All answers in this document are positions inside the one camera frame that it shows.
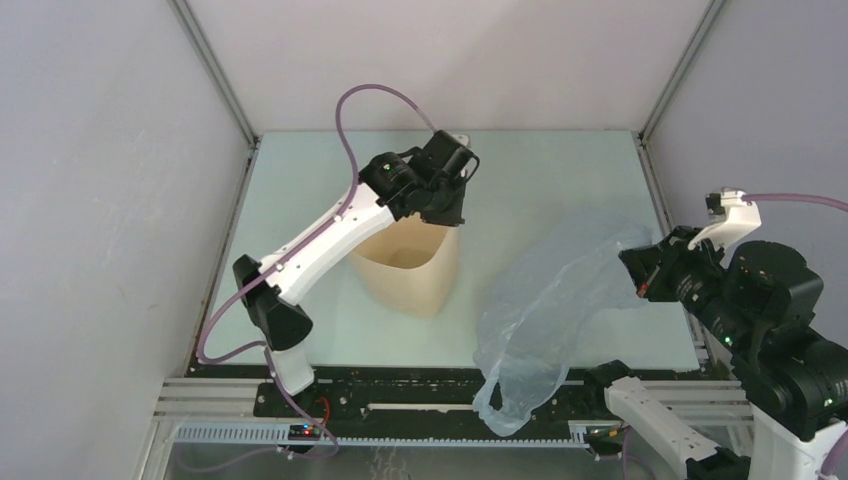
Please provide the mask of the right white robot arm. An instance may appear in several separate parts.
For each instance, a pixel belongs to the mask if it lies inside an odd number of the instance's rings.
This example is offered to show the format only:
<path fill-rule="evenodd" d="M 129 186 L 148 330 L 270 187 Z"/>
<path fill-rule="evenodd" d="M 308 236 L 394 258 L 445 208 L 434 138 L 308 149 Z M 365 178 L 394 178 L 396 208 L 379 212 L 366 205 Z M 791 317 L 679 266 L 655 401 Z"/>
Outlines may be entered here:
<path fill-rule="evenodd" d="M 678 227 L 619 254 L 637 295 L 677 302 L 729 352 L 751 406 L 752 453 L 700 436 L 619 360 L 589 370 L 585 411 L 636 430 L 680 479 L 832 479 L 847 453 L 847 350 L 812 328 L 822 278 L 775 242 L 724 251 Z"/>

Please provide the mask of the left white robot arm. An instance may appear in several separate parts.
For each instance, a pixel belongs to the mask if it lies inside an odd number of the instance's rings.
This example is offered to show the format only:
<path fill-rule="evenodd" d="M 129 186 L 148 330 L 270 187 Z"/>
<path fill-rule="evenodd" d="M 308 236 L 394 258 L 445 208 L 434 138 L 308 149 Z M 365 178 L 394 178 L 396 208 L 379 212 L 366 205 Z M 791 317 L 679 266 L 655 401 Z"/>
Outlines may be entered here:
<path fill-rule="evenodd" d="M 479 165 L 467 136 L 438 130 L 422 147 L 375 156 L 338 205 L 287 245 L 261 260 L 236 260 L 242 304 L 264 336 L 269 369 L 280 383 L 277 402 L 290 415 L 304 416 L 316 403 L 305 344 L 313 322 L 302 298 L 355 247 L 401 219 L 462 225 L 466 185 Z"/>

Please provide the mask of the beige trash bin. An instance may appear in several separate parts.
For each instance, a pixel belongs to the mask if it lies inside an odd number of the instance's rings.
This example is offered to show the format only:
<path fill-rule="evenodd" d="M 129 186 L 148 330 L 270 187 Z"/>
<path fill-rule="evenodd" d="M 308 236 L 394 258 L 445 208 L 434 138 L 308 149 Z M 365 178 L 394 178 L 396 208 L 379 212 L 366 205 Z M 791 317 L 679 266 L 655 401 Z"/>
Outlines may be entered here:
<path fill-rule="evenodd" d="M 404 218 L 367 238 L 349 255 L 378 303 L 413 317 L 435 317 L 450 296 L 459 270 L 458 227 Z"/>

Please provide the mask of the blue plastic trash bag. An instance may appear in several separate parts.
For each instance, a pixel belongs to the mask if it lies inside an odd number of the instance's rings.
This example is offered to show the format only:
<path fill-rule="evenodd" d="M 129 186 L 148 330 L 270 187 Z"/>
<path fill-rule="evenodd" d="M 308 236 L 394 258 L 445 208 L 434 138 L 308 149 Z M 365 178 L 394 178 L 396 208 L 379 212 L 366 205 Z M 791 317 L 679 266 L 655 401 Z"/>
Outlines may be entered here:
<path fill-rule="evenodd" d="M 517 433 L 563 385 L 598 315 L 639 307 L 619 254 L 653 238 L 644 224 L 587 209 L 565 216 L 498 276 L 477 323 L 473 360 L 484 384 L 472 401 L 495 435 Z"/>

